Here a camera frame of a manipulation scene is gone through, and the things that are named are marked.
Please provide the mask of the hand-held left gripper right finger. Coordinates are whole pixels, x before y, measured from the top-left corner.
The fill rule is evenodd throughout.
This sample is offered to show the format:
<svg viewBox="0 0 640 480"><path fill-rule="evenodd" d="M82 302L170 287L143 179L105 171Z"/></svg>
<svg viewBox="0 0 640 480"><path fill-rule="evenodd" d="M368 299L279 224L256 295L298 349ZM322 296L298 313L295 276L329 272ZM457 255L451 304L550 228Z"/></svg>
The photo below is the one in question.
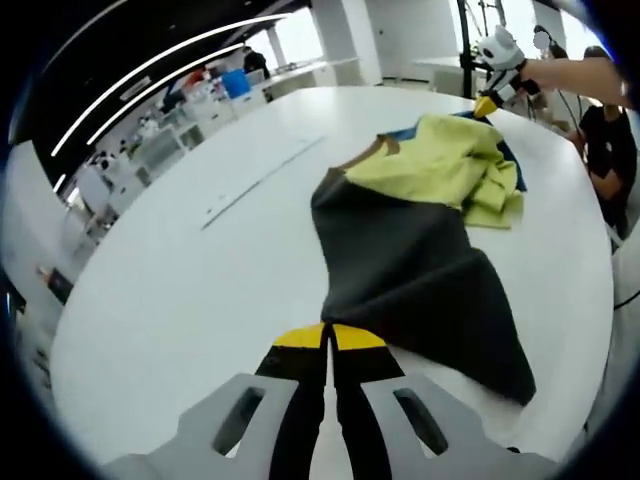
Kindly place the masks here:
<svg viewBox="0 0 640 480"><path fill-rule="evenodd" d="M338 420L357 479L548 479L555 464L488 438L479 415L405 374L373 333L332 327Z"/></svg>

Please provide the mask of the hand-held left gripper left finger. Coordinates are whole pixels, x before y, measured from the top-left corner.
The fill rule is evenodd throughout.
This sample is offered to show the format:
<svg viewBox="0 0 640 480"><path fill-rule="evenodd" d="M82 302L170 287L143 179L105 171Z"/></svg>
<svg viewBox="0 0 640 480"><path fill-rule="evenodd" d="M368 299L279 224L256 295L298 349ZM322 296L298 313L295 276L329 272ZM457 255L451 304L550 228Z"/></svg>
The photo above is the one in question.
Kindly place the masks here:
<svg viewBox="0 0 640 480"><path fill-rule="evenodd" d="M323 323L278 337L252 374L190 407L173 437L105 467L112 479L306 479L324 418Z"/></svg>

